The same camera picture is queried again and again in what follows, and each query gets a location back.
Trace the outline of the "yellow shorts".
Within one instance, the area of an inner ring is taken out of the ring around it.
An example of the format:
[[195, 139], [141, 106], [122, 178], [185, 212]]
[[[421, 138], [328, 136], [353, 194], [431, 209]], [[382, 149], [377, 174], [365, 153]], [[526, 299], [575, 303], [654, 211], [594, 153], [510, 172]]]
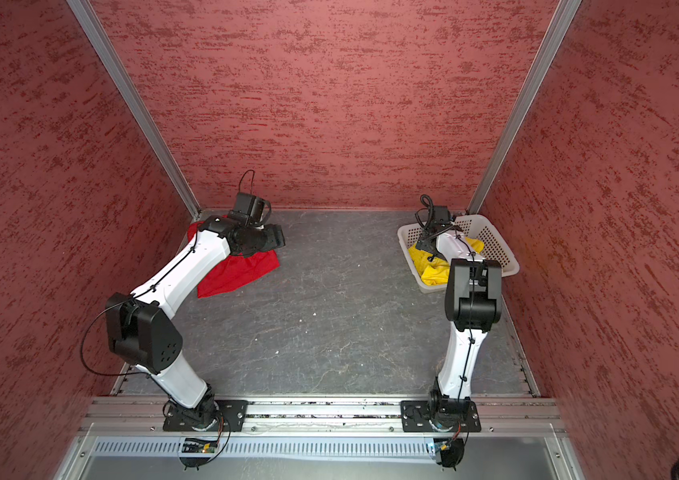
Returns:
[[411, 246], [407, 252], [409, 252], [409, 257], [413, 261], [419, 279], [425, 286], [447, 284], [447, 280], [449, 280], [449, 263], [447, 261], [439, 257], [431, 259], [429, 252], [419, 250], [415, 245]]

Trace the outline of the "red shorts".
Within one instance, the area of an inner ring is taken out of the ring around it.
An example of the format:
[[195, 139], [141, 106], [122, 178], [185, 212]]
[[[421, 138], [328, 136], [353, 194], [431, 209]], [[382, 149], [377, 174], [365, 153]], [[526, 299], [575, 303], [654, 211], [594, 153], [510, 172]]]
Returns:
[[248, 226], [227, 217], [211, 217], [189, 227], [181, 280], [195, 289], [199, 298], [233, 292], [280, 266], [276, 250], [235, 256], [234, 235], [241, 227]]

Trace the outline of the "white plastic laundry basket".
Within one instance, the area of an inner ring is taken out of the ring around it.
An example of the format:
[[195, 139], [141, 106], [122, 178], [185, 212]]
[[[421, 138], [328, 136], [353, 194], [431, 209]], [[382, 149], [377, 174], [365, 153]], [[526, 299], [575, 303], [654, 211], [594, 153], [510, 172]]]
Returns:
[[[463, 229], [463, 233], [471, 239], [481, 240], [485, 248], [481, 255], [487, 259], [495, 260], [501, 264], [501, 275], [503, 277], [513, 276], [521, 271], [521, 265], [517, 262], [515, 254], [499, 234], [499, 230], [491, 224], [489, 219], [483, 215], [459, 215], [455, 218], [455, 224]], [[407, 224], [401, 226], [397, 230], [397, 239], [399, 239], [399, 247], [407, 262], [407, 267], [411, 270], [411, 275], [415, 277], [417, 287], [425, 294], [439, 293], [445, 291], [445, 285], [429, 286], [421, 281], [421, 275], [417, 273], [417, 268], [411, 260], [409, 255], [409, 248], [417, 243], [421, 235], [421, 227], [419, 224]]]

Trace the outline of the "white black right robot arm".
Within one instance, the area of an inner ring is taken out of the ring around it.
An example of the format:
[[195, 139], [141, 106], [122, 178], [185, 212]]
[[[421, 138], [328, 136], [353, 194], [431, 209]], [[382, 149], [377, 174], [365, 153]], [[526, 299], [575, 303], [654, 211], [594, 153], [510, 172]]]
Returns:
[[463, 234], [451, 230], [437, 236], [435, 251], [449, 262], [445, 317], [449, 345], [431, 393], [427, 416], [431, 428], [460, 432], [477, 422], [471, 407], [473, 372], [481, 344], [501, 318], [501, 264], [477, 253]]

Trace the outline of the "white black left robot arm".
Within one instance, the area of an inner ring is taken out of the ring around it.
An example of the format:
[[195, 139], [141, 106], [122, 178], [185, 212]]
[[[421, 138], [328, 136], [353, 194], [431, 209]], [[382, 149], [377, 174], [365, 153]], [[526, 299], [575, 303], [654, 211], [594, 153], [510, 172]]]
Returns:
[[187, 297], [230, 256], [267, 253], [286, 245], [277, 224], [253, 226], [229, 217], [202, 222], [189, 244], [162, 270], [130, 294], [107, 301], [109, 350], [168, 396], [169, 418], [199, 432], [223, 427], [215, 394], [187, 362], [173, 318]]

